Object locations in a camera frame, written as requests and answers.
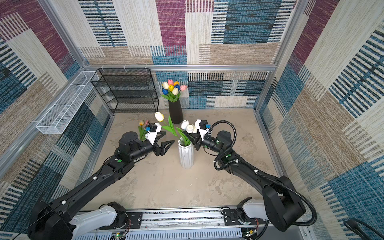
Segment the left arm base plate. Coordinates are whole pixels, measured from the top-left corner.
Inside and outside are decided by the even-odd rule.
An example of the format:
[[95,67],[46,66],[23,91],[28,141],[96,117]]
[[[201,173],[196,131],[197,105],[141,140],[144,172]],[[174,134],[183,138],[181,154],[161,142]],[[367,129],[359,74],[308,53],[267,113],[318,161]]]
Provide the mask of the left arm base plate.
[[142,224],[143,212],[126,212],[125,215],[118,214],[110,226],[104,226],[99,230],[128,230],[139,229]]

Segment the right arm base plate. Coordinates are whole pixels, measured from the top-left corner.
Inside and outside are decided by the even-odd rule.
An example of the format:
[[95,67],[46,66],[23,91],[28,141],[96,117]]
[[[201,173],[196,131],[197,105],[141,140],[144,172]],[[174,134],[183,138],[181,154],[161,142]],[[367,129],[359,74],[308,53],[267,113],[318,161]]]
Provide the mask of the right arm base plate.
[[220,209],[220,213],[224,217],[225,226],[259,226],[265,225],[266,221],[259,218],[246,219],[244,214],[239,214],[237,209],[230,209],[223,207]]

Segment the black tapered vase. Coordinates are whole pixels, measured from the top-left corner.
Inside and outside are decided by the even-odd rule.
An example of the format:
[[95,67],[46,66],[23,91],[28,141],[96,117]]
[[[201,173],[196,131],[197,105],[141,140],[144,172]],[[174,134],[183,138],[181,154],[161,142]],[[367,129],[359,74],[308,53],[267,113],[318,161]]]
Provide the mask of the black tapered vase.
[[173,124],[181,124],[184,121],[180,100],[176,102],[169,101],[169,112]]

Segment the white ribbed vase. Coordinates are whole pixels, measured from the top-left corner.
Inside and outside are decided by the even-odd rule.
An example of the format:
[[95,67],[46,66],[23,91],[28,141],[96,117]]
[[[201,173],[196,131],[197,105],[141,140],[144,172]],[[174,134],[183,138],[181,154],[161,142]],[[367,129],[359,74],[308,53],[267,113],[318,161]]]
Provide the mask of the white ribbed vase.
[[184,141],[180,138],[178,140],[180,164],[184,169],[190,169],[194,165],[194,149],[193,145],[183,145]]

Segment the light pink tulip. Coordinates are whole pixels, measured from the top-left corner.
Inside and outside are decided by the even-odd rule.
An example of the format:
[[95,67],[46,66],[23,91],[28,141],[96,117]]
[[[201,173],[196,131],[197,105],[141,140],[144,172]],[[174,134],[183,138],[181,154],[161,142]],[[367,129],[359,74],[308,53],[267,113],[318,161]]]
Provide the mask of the light pink tulip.
[[181,85],[180,86],[180,91],[185,91],[188,87],[186,85]]

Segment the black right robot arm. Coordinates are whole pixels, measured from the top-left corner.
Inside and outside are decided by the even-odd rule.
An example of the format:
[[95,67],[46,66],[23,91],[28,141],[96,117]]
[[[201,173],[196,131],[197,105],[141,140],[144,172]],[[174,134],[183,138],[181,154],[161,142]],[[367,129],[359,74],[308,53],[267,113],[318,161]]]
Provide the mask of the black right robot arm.
[[215,138],[210,132],[205,136],[186,131],[184,134],[196,149],[207,147],[218,154],[214,162],[217,171],[225,170],[241,178],[262,194],[267,219],[279,231],[284,232],[292,225],[308,227],[316,223],[314,205],[296,191],[289,178],[267,174],[233,150],[237,134],[220,131]]

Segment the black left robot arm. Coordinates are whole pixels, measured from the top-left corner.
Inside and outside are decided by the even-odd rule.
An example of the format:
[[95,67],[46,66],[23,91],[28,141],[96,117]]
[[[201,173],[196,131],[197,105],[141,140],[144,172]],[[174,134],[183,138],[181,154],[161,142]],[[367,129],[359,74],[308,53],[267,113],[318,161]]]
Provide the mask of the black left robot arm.
[[135,132],[123,134],[114,154],[101,168],[73,190],[46,204],[37,203],[32,209],[27,235],[31,240],[71,240],[79,230],[73,217],[104,189],[122,179],[148,154],[163,156],[174,141],[157,143],[166,132],[152,133],[154,140],[141,141]]

